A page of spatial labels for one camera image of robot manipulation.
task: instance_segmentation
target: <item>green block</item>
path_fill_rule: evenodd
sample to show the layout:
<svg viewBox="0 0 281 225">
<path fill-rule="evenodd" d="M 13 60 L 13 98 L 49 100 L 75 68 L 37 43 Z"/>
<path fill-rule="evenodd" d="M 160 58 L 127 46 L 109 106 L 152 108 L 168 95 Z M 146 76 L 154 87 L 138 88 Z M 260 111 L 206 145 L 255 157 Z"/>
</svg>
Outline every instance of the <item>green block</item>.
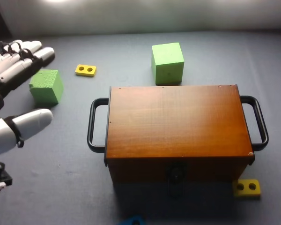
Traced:
<svg viewBox="0 0 281 225">
<path fill-rule="evenodd" d="M 181 83 L 183 66 L 179 43 L 152 46 L 152 72 L 156 85 Z"/>
<path fill-rule="evenodd" d="M 54 106 L 61 99 L 63 85 L 58 70 L 41 69 L 29 83 L 37 106 Z"/>
</svg>

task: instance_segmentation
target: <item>robotic hand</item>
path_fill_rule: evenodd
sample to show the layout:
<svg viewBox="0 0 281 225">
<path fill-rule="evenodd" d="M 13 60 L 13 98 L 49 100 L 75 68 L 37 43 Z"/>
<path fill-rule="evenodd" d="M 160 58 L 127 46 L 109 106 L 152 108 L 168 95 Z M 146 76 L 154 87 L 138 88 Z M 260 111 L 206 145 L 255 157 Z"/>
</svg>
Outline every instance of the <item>robotic hand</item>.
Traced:
<svg viewBox="0 0 281 225">
<path fill-rule="evenodd" d="M 3 98 L 32 77 L 39 69 L 51 63 L 55 57 L 50 47 L 42 48 L 39 41 L 12 43 L 0 42 L 0 109 Z M 48 126 L 53 119 L 49 109 L 33 110 L 19 116 L 0 119 L 0 152 L 17 145 L 23 147 L 24 141 Z M 12 184 L 12 178 L 0 162 L 0 191 Z"/>
</svg>

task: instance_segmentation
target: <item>brown wooden box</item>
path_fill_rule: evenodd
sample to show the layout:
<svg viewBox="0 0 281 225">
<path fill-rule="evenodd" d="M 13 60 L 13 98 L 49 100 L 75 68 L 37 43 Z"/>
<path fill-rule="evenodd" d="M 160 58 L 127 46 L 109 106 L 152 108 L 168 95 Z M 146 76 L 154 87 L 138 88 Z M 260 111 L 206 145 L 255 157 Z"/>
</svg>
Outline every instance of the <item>brown wooden box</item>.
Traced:
<svg viewBox="0 0 281 225">
<path fill-rule="evenodd" d="M 255 159 L 237 85 L 111 88 L 101 100 L 106 143 L 89 146 L 105 152 L 113 182 L 166 181 L 177 166 L 186 180 L 232 181 Z"/>
</svg>

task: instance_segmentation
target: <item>black clasp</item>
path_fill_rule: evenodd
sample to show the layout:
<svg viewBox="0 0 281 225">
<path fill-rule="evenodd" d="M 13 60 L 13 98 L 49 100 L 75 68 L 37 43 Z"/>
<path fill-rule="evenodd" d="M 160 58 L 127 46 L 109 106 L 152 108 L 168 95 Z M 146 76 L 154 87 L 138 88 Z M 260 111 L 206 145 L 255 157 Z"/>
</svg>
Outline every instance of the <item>black clasp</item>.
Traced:
<svg viewBox="0 0 281 225">
<path fill-rule="evenodd" d="M 168 193 L 171 197 L 180 197 L 184 192 L 185 165 L 173 165 L 167 171 Z"/>
</svg>

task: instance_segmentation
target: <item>gray wall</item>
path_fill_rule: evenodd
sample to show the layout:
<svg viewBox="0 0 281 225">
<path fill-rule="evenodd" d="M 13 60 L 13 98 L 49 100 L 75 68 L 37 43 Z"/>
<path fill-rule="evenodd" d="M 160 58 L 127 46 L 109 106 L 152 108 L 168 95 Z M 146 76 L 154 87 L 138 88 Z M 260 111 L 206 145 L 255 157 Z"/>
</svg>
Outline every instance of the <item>gray wall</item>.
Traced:
<svg viewBox="0 0 281 225">
<path fill-rule="evenodd" d="M 281 0 L 0 0 L 15 37 L 281 29 Z"/>
</svg>

